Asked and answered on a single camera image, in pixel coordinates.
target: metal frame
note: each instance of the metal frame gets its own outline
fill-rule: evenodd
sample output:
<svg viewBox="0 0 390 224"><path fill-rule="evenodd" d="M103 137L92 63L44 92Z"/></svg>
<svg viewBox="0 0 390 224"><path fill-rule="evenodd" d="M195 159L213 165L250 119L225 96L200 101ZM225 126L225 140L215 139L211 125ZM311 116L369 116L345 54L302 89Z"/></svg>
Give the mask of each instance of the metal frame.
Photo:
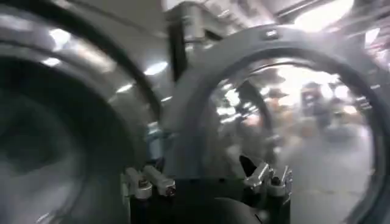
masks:
<svg viewBox="0 0 390 224"><path fill-rule="evenodd" d="M187 167L175 173L179 178L197 176L202 150L190 149L196 141L200 114L212 91L221 80L251 62L274 57L309 59L321 66L323 71L343 74L343 80L352 83L367 97L376 117L380 117L383 136L390 134L390 104L388 72L376 65L354 42L343 42L340 37L309 35L289 26L264 26L248 29L222 41L201 55L199 66L186 72L179 82L171 107L165 113L163 125L172 133L172 147L167 152L167 173L173 167ZM377 170L367 197L349 217L351 223L384 223L388 208L390 184L390 153L380 147L375 152Z"/></svg>

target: circular porthole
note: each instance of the circular porthole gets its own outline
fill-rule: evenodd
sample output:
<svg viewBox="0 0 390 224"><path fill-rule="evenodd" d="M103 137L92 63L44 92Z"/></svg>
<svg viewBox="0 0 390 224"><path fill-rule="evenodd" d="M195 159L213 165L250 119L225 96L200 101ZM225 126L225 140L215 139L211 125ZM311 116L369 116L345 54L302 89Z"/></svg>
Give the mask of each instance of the circular porthole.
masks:
<svg viewBox="0 0 390 224"><path fill-rule="evenodd" d="M277 26L245 30L200 58L165 114L168 175L244 178L240 156L287 164L291 223L382 219L386 71L353 43Z"/></svg>

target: gray metal panel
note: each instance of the gray metal panel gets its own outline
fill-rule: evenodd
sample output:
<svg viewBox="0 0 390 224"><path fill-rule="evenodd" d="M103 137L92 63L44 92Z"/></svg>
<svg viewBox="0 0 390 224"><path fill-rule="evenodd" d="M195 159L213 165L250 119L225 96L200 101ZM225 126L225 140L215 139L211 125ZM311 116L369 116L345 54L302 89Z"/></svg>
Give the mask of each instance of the gray metal panel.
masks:
<svg viewBox="0 0 390 224"><path fill-rule="evenodd" d="M161 0L76 0L126 21L131 21L153 33L166 33Z"/></svg>
<svg viewBox="0 0 390 224"><path fill-rule="evenodd" d="M166 68L161 72L155 75L147 75L146 77L151 82L152 89L160 100L171 96L173 82L167 38L156 37L143 32L137 29L137 27L126 25L82 5L74 5L72 11L110 37L116 45L127 52L128 56L142 71L146 71L156 63L167 63ZM163 19L156 19L153 16L153 20L156 22L155 26L160 23L158 20Z"/></svg>

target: metal bracket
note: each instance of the metal bracket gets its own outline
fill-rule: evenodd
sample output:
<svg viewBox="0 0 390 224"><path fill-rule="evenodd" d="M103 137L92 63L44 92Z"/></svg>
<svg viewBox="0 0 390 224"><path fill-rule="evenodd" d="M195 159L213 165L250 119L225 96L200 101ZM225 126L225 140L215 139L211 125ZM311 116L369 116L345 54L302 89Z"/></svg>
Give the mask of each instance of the metal bracket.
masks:
<svg viewBox="0 0 390 224"><path fill-rule="evenodd" d="M288 166L276 169L267 184L268 194L275 197L289 196L293 185L292 174Z"/></svg>
<svg viewBox="0 0 390 224"><path fill-rule="evenodd" d="M261 185L267 179L270 173L268 163L261 163L253 172L253 174L244 179L244 184L250 187L254 193L259 193Z"/></svg>
<svg viewBox="0 0 390 224"><path fill-rule="evenodd" d="M165 177L154 166L145 166L145 177L157 187L158 193L165 197L172 197L176 192L176 184L173 179Z"/></svg>
<svg viewBox="0 0 390 224"><path fill-rule="evenodd" d="M122 187L122 191L126 196L134 196L140 200L146 200L152 196L152 185L134 168L127 168L123 176L124 182L127 185L128 191Z"/></svg>

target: factory floor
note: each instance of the factory floor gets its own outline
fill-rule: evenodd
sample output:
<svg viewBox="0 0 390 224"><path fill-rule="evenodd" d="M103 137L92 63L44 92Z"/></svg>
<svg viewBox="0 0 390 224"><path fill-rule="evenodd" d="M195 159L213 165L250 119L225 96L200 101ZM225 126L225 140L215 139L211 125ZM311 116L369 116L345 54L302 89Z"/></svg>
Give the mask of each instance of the factory floor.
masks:
<svg viewBox="0 0 390 224"><path fill-rule="evenodd" d="M370 131L357 124L333 127L282 150L294 174L291 224L341 223L364 196L372 154Z"/></svg>

